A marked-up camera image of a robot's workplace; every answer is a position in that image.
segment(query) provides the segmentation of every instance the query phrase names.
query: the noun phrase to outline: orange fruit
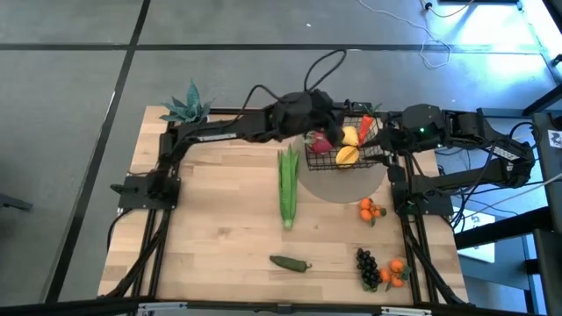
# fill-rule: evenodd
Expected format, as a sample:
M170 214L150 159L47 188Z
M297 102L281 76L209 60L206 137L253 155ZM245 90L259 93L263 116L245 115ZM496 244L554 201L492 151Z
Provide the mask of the orange fruit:
M402 287L404 285L404 281L400 279L398 276L393 276L391 281L393 287Z
M371 204L372 204L372 200L369 197L365 197L361 199L361 202L359 202L359 207L362 210L368 210L371 208Z
M392 259L390 261L390 270L394 273L400 273L404 269L404 263L400 259Z
M380 274L380 278L383 279L383 282L390 282L390 270L387 268L381 268L378 273Z
M361 210L361 212L359 213L359 215L361 215L361 219L364 220L364 221L369 221L369 222L370 222L371 219L372 219L372 215L371 215L371 212L369 212L369 210L363 209L363 210Z

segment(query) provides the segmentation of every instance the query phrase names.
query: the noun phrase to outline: wire basket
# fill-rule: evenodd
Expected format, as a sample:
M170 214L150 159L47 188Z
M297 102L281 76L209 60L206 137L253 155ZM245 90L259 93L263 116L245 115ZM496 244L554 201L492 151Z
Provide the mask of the wire basket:
M351 114L346 116L343 120L343 126L354 126L359 133L359 127L361 125L361 119L363 118L360 114ZM368 140L372 140L378 131L378 118L375 118L374 122L371 124L371 129L364 139L364 143ZM311 171L316 170L336 170L336 169L359 169L359 168L369 168L378 164L379 162L366 160L365 157L373 156L375 154L383 154L383 150L380 146L373 147L359 147L359 159L357 162L352 164L337 164L335 163L335 157L337 153L342 149L342 147L334 147L330 149L325 154L316 154L313 152L308 145L305 145L306 154L306 164L308 164L308 169Z

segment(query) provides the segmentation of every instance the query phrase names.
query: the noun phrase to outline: wooden table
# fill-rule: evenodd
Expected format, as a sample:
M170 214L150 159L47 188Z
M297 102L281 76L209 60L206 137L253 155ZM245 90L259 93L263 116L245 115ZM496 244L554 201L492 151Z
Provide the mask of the wooden table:
M166 110L149 106L140 127L132 172L154 167ZM211 120L230 119L212 116ZM157 298L177 300L292 302L318 304L412 304L409 284L388 292L363 291L357 274L357 248L369 249L379 266L405 259L400 220L392 212L387 179L371 195L390 212L375 227L358 216L357 203L339 205L318 199L299 184L292 231L283 230L277 199L277 151L281 143L243 140L199 144L182 160L182 188L172 212ZM428 175L437 175L433 152L417 155ZM110 291L137 259L147 211L125 216L115 227L99 294ZM425 216L432 262L449 286L466 299L453 233L443 219ZM300 274L281 269L269 255L309 261ZM151 262L141 294L148 292ZM421 296L427 300L419 272Z

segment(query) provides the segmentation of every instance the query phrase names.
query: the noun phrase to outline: concrete floor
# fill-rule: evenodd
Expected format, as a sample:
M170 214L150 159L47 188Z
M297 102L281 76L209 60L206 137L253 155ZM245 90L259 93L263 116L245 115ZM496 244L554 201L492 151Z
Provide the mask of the concrete floor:
M441 19L421 14L413 0L365 2L425 25L447 43L472 48L472 53L453 54L449 65L429 70L415 51L349 52L342 67L321 85L334 99L382 102L386 110L417 103L464 111L522 109L555 86L535 35L513 5L473 6ZM141 0L0 0L0 44L128 43L141 4ZM438 5L442 11L457 8ZM161 0L149 8L140 43L421 44L426 38L424 31L369 12L355 0L193 0L189 4ZM487 53L476 52L481 49ZM109 185L121 183L125 176L147 105L183 95L191 78L202 97L216 97L214 106L219 107L239 107L256 83L278 94L299 90L306 68L322 53L137 52L61 300L96 296L107 228L119 198ZM0 305L42 300L124 56L122 51L0 51L0 191L35 203L32 212L0 211ZM427 56L434 63L446 59L445 53ZM319 65L319 72L328 64ZM256 93L250 104L269 103L270 98ZM507 129L512 125L494 124ZM477 166L478 157L473 161ZM463 165L454 161L445 167ZM480 198L493 202L503 194L511 193L496 191L492 197ZM526 209L520 201L513 205L518 209L509 204L501 207ZM499 297L507 291L493 290L482 298L481 286L486 284L467 284L471 300L482 306L490 305L490 295Z

